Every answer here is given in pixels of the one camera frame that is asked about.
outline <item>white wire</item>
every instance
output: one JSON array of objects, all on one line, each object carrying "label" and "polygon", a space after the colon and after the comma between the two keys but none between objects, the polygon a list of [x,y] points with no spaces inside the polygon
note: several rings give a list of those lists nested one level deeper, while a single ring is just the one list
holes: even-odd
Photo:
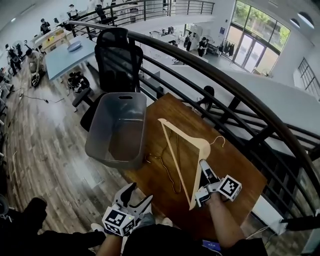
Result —
[{"label": "white wire", "polygon": [[259,229],[258,231],[256,231],[256,232],[254,232],[253,234],[249,235],[249,236],[246,238],[246,240],[249,239],[249,238],[251,238],[251,237],[253,237],[254,235],[256,235],[256,234],[258,234],[258,233],[261,233],[261,232],[265,231],[265,230],[268,229],[268,228],[269,228],[269,226],[265,226],[265,227]]}]

